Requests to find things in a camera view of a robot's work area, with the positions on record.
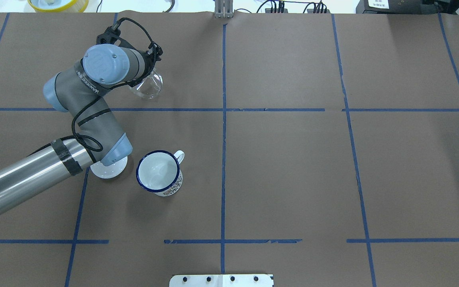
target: mug handle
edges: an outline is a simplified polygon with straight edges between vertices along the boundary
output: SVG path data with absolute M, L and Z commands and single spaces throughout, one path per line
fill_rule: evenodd
M 174 156 L 177 158 L 178 164 L 180 164 L 184 160 L 185 153 L 183 151 L 177 151 L 175 152 Z

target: white bowl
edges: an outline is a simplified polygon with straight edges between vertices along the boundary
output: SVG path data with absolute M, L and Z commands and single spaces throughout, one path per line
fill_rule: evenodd
M 105 167 L 100 161 L 95 162 L 93 165 L 91 165 L 90 169 L 91 172 L 93 172 L 93 174 L 95 174 L 99 178 L 107 179 L 113 178 L 118 174 L 122 173 L 126 166 L 127 157 L 124 157 L 121 160 L 118 160 L 117 162 L 113 163 L 112 165 L 109 165 L 108 167 Z

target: label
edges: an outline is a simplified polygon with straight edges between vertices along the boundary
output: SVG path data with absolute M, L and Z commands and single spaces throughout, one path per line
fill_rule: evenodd
M 369 7 L 388 9 L 388 0 L 368 0 Z
M 180 174 L 178 175 L 178 179 L 175 182 L 175 184 L 173 184 L 173 186 L 169 187 L 169 189 L 167 189 L 167 191 L 162 191 L 161 193 L 156 193 L 156 194 L 158 196 L 170 196 L 170 195 L 173 195 L 180 189 L 180 187 L 182 186 L 182 182 L 184 182 L 184 177 L 182 175 L 182 171 L 180 171 Z

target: blue joint cap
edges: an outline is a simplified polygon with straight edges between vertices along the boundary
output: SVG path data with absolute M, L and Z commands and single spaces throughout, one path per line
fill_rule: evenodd
M 125 51 L 112 44 L 90 47 L 82 59 L 86 75 L 99 84 L 121 82 L 129 73 L 130 61 Z
M 56 76 L 52 77 L 50 80 L 47 81 L 47 83 L 45 83 L 45 85 L 43 86 L 43 96 L 56 111 L 68 112 L 68 110 L 60 104 L 60 101 L 58 100 L 58 95 L 56 94 L 56 77 L 59 74 L 60 73 L 57 73 Z
M 116 142 L 116 144 L 111 148 L 111 150 L 102 158 L 100 161 L 105 167 L 112 165 L 113 163 L 121 160 L 125 156 L 131 154 L 132 145 L 129 139 L 127 138 L 126 133 Z

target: clear glass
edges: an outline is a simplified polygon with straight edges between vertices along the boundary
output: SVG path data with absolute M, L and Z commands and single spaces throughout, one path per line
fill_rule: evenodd
M 153 69 L 153 71 L 151 71 L 151 73 L 144 78 L 141 83 L 135 87 L 131 87 L 130 89 L 135 95 L 150 100 L 159 96 L 162 84 L 162 76 Z

